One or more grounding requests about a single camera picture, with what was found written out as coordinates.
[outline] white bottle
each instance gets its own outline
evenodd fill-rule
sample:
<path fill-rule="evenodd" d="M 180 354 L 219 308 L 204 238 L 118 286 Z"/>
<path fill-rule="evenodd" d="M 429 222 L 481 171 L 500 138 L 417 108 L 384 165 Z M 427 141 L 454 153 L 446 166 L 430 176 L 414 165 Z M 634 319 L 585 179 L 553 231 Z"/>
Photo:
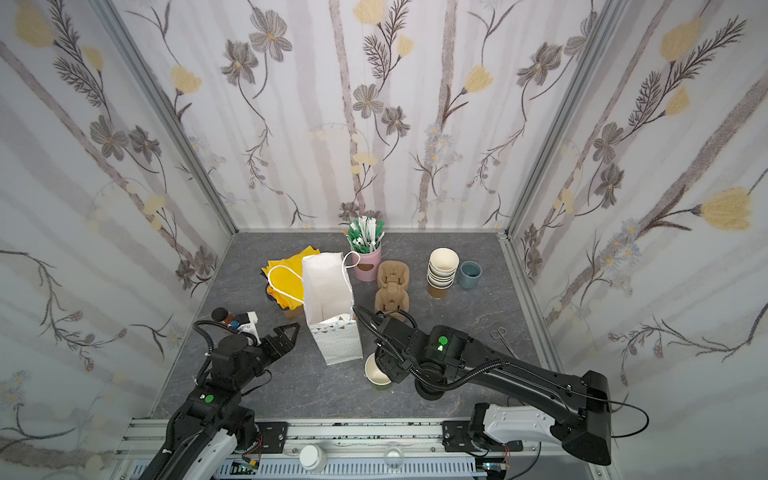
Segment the white bottle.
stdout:
<path fill-rule="evenodd" d="M 328 462 L 326 453 L 317 445 L 307 445 L 301 449 L 299 462 L 305 470 L 312 473 L 321 472 Z"/>

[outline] gray flower print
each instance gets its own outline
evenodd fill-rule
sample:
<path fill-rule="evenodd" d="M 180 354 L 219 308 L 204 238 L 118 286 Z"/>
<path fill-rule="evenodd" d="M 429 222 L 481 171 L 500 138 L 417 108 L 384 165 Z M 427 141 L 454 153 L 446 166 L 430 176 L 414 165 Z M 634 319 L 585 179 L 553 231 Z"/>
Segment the gray flower print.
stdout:
<path fill-rule="evenodd" d="M 186 290 L 192 286 L 192 276 L 194 275 L 194 268 L 189 260 L 182 260 L 179 262 L 179 267 L 176 269 L 176 277 L 182 282 L 182 290 Z"/>
<path fill-rule="evenodd" d="M 533 80 L 536 85 L 543 85 L 544 80 L 547 79 L 547 72 L 560 66 L 560 51 L 562 49 L 562 45 L 548 45 L 545 41 L 535 55 L 531 57 L 533 65 L 518 70 L 520 76 L 518 85 L 524 87 L 530 80 Z"/>
<path fill-rule="evenodd" d="M 541 254 L 538 252 L 538 250 L 534 248 L 528 252 L 528 258 L 525 260 L 525 266 L 528 267 L 528 270 L 531 272 L 531 276 L 538 275 L 538 269 L 541 268 L 543 263 L 544 261 L 541 259 Z"/>
<path fill-rule="evenodd" d="M 624 133 L 623 128 L 618 128 L 616 122 L 612 121 L 610 124 L 603 127 L 603 136 L 594 140 L 594 147 L 597 150 L 592 155 L 592 160 L 601 161 L 604 164 L 613 163 L 616 158 L 616 152 L 614 151 L 614 145 L 617 145 L 621 141 L 621 135 Z"/>
<path fill-rule="evenodd" d="M 533 245 L 533 243 L 536 241 L 536 227 L 534 227 L 533 223 L 531 223 L 531 226 L 528 227 L 528 229 L 523 233 L 523 241 L 527 245 Z"/>
<path fill-rule="evenodd" d="M 371 112 L 374 114 L 380 114 L 384 111 L 384 102 L 376 100 L 379 96 L 379 92 L 376 91 L 376 85 L 371 84 L 369 87 L 360 85 L 355 89 L 353 95 L 357 102 L 352 106 L 354 110 L 360 110 L 360 114 L 363 118 L 371 116 Z"/>
<path fill-rule="evenodd" d="M 237 85 L 240 76 L 242 76 L 248 83 L 256 83 L 251 68 L 256 67 L 259 61 L 253 56 L 250 45 L 244 41 L 232 42 L 227 40 L 227 50 L 224 52 L 224 56 L 231 62 L 228 67 L 221 68 L 221 73 L 227 76 L 228 82 Z"/>
<path fill-rule="evenodd" d="M 194 264 L 200 275 L 207 275 L 214 264 L 214 255 L 200 245 L 200 249 L 194 254 Z"/>
<path fill-rule="evenodd" d="M 98 121 L 91 122 L 91 139 L 101 145 L 101 154 L 109 158 L 114 154 L 118 160 L 122 160 L 123 148 L 128 146 L 128 137 L 123 131 L 112 131 L 112 122 L 104 115 L 98 116 Z"/>
<path fill-rule="evenodd" d="M 288 25 L 273 10 L 267 10 L 265 15 L 261 10 L 254 7 L 250 22 L 253 23 L 254 27 L 261 30 L 261 32 L 252 33 L 248 36 L 253 50 L 264 53 L 269 49 L 270 57 L 274 61 L 283 61 L 283 51 L 293 50 L 293 45 L 283 38 Z"/>
<path fill-rule="evenodd" d="M 603 202 L 601 207 L 608 208 L 611 205 L 616 204 L 614 190 L 621 188 L 621 181 L 624 179 L 624 171 L 619 170 L 619 167 L 617 167 L 616 164 L 611 164 L 610 167 L 600 172 L 600 179 L 603 182 L 594 189 L 594 194 L 602 195 Z"/>
<path fill-rule="evenodd" d="M 377 220 L 384 220 L 384 215 L 381 210 L 366 210 L 360 214 L 361 217 L 375 218 Z"/>
<path fill-rule="evenodd" d="M 597 19 L 598 19 L 598 13 L 591 12 L 588 17 L 582 20 L 581 35 L 570 37 L 568 41 L 565 42 L 565 49 L 563 50 L 563 53 L 565 53 L 569 57 L 572 57 L 574 55 L 579 55 L 581 51 L 584 50 L 584 47 L 587 45 L 587 39 L 589 38 L 589 33 L 592 31 L 592 27 L 594 26 L 594 21 Z"/>
<path fill-rule="evenodd" d="M 405 137 L 408 134 L 408 130 L 411 126 L 404 124 L 402 119 L 406 115 L 402 113 L 402 108 L 386 108 L 384 109 L 384 115 L 382 115 L 382 121 L 386 124 L 386 134 L 391 135 L 395 130 L 401 137 Z"/>
<path fill-rule="evenodd" d="M 134 130 L 131 130 L 128 137 L 131 138 L 131 146 L 134 148 L 134 152 L 137 154 L 144 154 L 144 158 L 147 159 L 147 163 L 152 163 L 152 154 L 160 156 L 160 142 L 157 140 L 150 140 L 149 133 L 143 128 L 136 125 Z"/>
<path fill-rule="evenodd" d="M 341 213 L 339 214 L 339 218 L 344 220 L 345 222 L 349 222 L 354 217 L 357 218 L 359 213 L 360 213 L 360 207 L 355 205 L 355 202 L 342 202 Z"/>

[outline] white paper cup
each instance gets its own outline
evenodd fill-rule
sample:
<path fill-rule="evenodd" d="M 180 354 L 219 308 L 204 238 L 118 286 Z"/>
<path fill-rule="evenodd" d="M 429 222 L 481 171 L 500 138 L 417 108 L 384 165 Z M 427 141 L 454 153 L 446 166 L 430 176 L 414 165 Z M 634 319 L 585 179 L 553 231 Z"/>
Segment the white paper cup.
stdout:
<path fill-rule="evenodd" d="M 450 278 L 445 278 L 445 279 L 435 278 L 435 277 L 432 276 L 432 274 L 427 273 L 427 281 L 431 285 L 437 286 L 438 288 L 439 287 L 443 287 L 443 286 L 451 285 L 451 283 L 453 283 L 454 279 L 455 278 L 453 276 L 451 276 Z"/>
<path fill-rule="evenodd" d="M 392 386 L 392 380 L 376 366 L 376 353 L 371 353 L 366 359 L 366 378 L 377 390 L 387 390 Z"/>
<path fill-rule="evenodd" d="M 433 277 L 437 279 L 445 279 L 445 278 L 452 278 L 454 275 L 456 275 L 456 272 L 458 272 L 457 269 L 454 269 L 450 272 L 437 272 L 435 271 L 434 267 L 432 265 L 427 266 L 427 272 L 431 273 Z"/>
<path fill-rule="evenodd" d="M 435 273 L 452 273 L 458 269 L 458 253 L 445 247 L 432 251 L 429 255 L 429 265 Z"/>

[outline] stack of paper cups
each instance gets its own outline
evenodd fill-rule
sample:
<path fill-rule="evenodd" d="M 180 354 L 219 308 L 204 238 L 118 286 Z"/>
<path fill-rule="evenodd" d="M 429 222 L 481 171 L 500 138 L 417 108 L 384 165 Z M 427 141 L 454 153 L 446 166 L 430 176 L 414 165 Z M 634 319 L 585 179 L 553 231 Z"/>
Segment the stack of paper cups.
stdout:
<path fill-rule="evenodd" d="M 453 285 L 458 269 L 458 254 L 449 248 L 432 251 L 427 266 L 427 290 L 432 298 L 441 299 Z"/>

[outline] paper cup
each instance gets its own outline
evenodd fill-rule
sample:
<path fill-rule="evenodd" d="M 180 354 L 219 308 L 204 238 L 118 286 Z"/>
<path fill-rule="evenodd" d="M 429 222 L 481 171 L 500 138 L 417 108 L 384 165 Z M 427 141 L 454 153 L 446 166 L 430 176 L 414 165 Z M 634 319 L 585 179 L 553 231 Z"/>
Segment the paper cup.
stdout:
<path fill-rule="evenodd" d="M 366 359 L 366 378 L 373 384 L 377 390 L 387 390 L 392 386 L 392 380 L 386 373 L 379 370 L 376 366 L 376 353 L 371 353 Z"/>
<path fill-rule="evenodd" d="M 451 283 L 453 283 L 454 278 L 446 278 L 446 279 L 439 279 L 433 277 L 430 273 L 427 273 L 427 281 L 434 286 L 441 287 L 441 286 L 448 286 Z"/>
<path fill-rule="evenodd" d="M 451 288 L 451 285 L 453 282 L 449 283 L 448 286 L 434 286 L 429 281 L 427 281 L 427 292 L 429 293 L 429 296 L 440 300 L 441 298 L 445 298 L 446 295 L 448 295 L 448 289 Z"/>
<path fill-rule="evenodd" d="M 427 272 L 431 273 L 433 277 L 437 279 L 445 279 L 445 278 L 453 278 L 454 275 L 456 275 L 457 270 L 452 270 L 450 272 L 437 272 L 434 268 L 432 268 L 432 265 L 427 266 Z"/>
<path fill-rule="evenodd" d="M 433 250 L 429 255 L 429 266 L 435 273 L 453 273 L 458 268 L 458 254 L 445 247 Z"/>

